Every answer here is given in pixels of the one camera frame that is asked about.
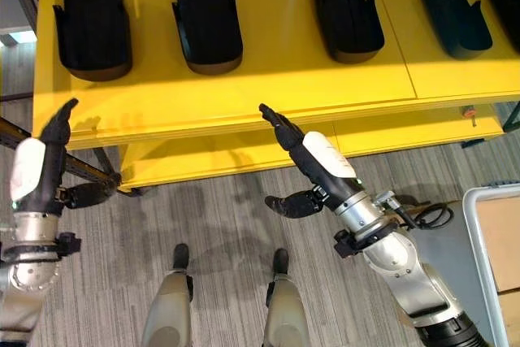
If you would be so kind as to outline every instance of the yellow shelf edge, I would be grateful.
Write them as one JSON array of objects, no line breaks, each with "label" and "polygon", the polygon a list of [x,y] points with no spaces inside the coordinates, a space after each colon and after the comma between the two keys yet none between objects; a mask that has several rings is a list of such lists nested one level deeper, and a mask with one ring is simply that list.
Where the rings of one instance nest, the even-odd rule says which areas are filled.
[{"label": "yellow shelf edge", "polygon": [[[467,97],[455,97],[452,101],[437,102],[431,99],[414,100],[408,102],[391,102],[386,106],[378,105],[376,107],[372,105],[366,105],[363,108],[357,108],[352,111],[342,112],[326,112],[319,114],[309,115],[306,117],[300,116],[299,114],[290,115],[287,117],[299,125],[304,124],[320,124],[344,119],[361,119],[365,117],[375,115],[391,115],[407,113],[411,111],[419,110],[437,110],[449,107],[459,107],[465,105],[481,105],[490,104],[496,102],[496,95],[488,96],[483,95],[476,97],[469,95]],[[520,98],[520,92],[518,93],[504,93],[500,95],[500,100],[503,102],[514,101]],[[69,150],[83,150],[88,148],[112,146],[112,145],[126,145],[135,142],[143,142],[150,140],[171,140],[176,138],[185,137],[203,137],[203,136],[217,136],[220,134],[233,133],[233,132],[249,132],[257,130],[268,129],[268,125],[262,119],[258,119],[255,122],[249,122],[246,124],[224,124],[220,126],[210,126],[207,128],[197,129],[179,129],[170,131],[157,131],[157,132],[143,132],[135,133],[127,136],[116,136],[116,135],[83,135],[77,136],[71,139],[68,144]]]},{"label": "yellow shelf edge", "polygon": [[[476,107],[479,113],[476,128],[471,125],[470,119],[462,118],[458,109],[451,108],[440,109],[433,113],[421,111],[404,115],[376,116],[359,121],[348,119],[335,123],[306,125],[304,131],[313,129],[324,132],[347,157],[474,138],[490,138],[502,134],[492,106]],[[396,126],[379,128],[382,120]],[[357,129],[365,129],[365,131],[357,133],[345,131],[345,129],[353,129],[354,125],[357,125]],[[208,147],[207,151],[203,150],[205,145]],[[189,153],[190,148],[193,148],[192,154]],[[179,156],[169,154],[177,153],[178,149],[184,149]],[[293,164],[287,153],[275,141],[271,129],[186,138],[182,141],[148,141],[127,145],[120,148],[120,153],[123,173],[123,183],[120,188],[126,190],[182,180],[261,171]]]}]

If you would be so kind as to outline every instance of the yellow tabletop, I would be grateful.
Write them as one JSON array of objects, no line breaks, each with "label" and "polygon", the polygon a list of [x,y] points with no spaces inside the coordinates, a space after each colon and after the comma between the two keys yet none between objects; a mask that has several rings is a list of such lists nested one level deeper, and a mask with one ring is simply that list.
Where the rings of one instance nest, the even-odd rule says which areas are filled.
[{"label": "yellow tabletop", "polygon": [[[491,105],[477,105],[473,126],[460,109],[449,107],[343,119],[302,126],[304,132],[323,133],[344,155],[375,154],[502,134]],[[122,190],[265,170],[293,165],[271,129],[234,132],[183,140],[152,140],[119,147]]]},{"label": "yellow tabletop", "polygon": [[493,46],[476,59],[457,60],[442,49],[422,0],[383,0],[418,98],[520,91],[520,56],[490,0],[480,1]]},{"label": "yellow tabletop", "polygon": [[[437,55],[439,43],[423,40],[427,33],[422,30],[430,32],[429,25],[409,29],[424,13],[420,7],[410,11],[410,0],[376,0],[384,48],[373,59],[354,65],[335,63],[328,57],[313,0],[236,0],[243,63],[226,75],[201,76],[185,64],[171,9],[174,1],[125,0],[133,69],[118,80],[93,83],[71,76],[59,62],[52,5],[63,4],[63,0],[40,0],[35,133],[71,97],[79,98],[80,104],[72,113],[69,147],[79,149],[266,128],[258,113],[260,102],[299,124],[308,124],[520,96],[520,73],[512,71],[520,72],[517,55],[490,68],[495,75],[493,83],[489,82],[491,71],[486,71],[492,63],[488,57],[464,63],[464,71],[455,76],[453,67],[462,62],[446,58],[438,62],[437,57],[431,57],[428,63],[428,56]],[[509,56],[510,51],[504,49],[509,43],[488,12],[485,17],[493,22],[494,41],[489,55]],[[405,18],[408,14],[412,22]],[[409,36],[403,38],[403,32]],[[414,61],[409,60],[413,57],[401,40],[415,40],[423,46],[426,57],[418,64],[435,69],[433,75],[430,71],[430,84],[422,82],[421,75],[415,80]],[[461,81],[466,74],[470,79],[465,84],[450,82]],[[468,84],[486,88],[472,93]]]},{"label": "yellow tabletop", "polygon": [[415,98],[388,17],[377,0],[385,34],[380,53],[344,65],[325,51],[313,0],[236,0],[244,59],[233,72],[201,76],[182,55],[171,3],[125,0],[134,66],[118,80],[93,83],[59,62],[53,4],[40,0],[34,125],[37,131],[69,97],[80,99],[71,118],[71,147],[88,138],[117,142],[168,133],[197,133],[228,124],[261,123],[258,104],[304,115],[367,102]]}]

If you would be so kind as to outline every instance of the gray carpet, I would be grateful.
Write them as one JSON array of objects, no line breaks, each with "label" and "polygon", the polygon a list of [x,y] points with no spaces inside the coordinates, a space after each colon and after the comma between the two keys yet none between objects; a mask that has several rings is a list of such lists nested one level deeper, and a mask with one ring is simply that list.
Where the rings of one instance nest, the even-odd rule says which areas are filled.
[{"label": "gray carpet", "polygon": [[[14,80],[23,78],[6,72],[7,57],[4,52],[3,85],[12,90]],[[511,109],[498,107],[502,115]],[[6,103],[2,115],[29,128],[31,109],[30,101]],[[491,180],[520,178],[519,150],[520,131],[468,150],[452,144],[350,161],[371,193],[395,189],[438,202],[460,199]],[[88,151],[76,155],[93,161]],[[0,156],[0,214],[6,222],[13,153],[0,148]],[[67,175],[66,183],[76,179]],[[66,211],[60,227],[76,232],[83,248],[63,261],[32,345],[138,346],[148,306],[175,244],[183,241],[193,256],[194,346],[261,345],[271,257],[280,246],[292,257],[290,274],[303,298],[312,345],[420,346],[415,331],[398,322],[379,277],[360,257],[336,255],[332,236],[341,226],[331,213],[292,221],[263,205],[267,194],[308,188],[295,168],[285,168],[163,185],[139,198],[118,195],[100,206]]]}]

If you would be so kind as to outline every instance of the white plastic bin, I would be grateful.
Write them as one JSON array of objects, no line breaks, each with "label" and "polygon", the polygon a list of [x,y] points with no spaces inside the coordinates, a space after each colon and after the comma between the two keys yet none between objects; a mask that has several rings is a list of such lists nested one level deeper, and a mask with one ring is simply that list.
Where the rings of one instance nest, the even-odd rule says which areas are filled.
[{"label": "white plastic bin", "polygon": [[505,197],[520,197],[520,184],[471,189],[462,202],[449,205],[454,218],[444,228],[411,231],[421,259],[440,273],[483,338],[496,347],[509,342],[476,204]]}]

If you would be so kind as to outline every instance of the robot forearm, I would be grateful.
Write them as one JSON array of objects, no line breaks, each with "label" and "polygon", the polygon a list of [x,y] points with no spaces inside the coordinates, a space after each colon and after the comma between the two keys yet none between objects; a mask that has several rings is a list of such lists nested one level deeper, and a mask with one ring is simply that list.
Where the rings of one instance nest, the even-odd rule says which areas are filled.
[{"label": "robot forearm", "polygon": [[0,268],[0,341],[27,343],[58,276],[58,217],[25,212],[14,218],[14,242],[4,250]]},{"label": "robot forearm", "polygon": [[336,249],[345,255],[363,253],[369,266],[387,283],[424,345],[487,346],[443,280],[420,262],[406,230],[398,228],[380,208],[382,204],[392,205],[403,213],[392,195],[386,193],[373,202],[361,191],[336,208],[334,212],[348,229],[336,235]]}]

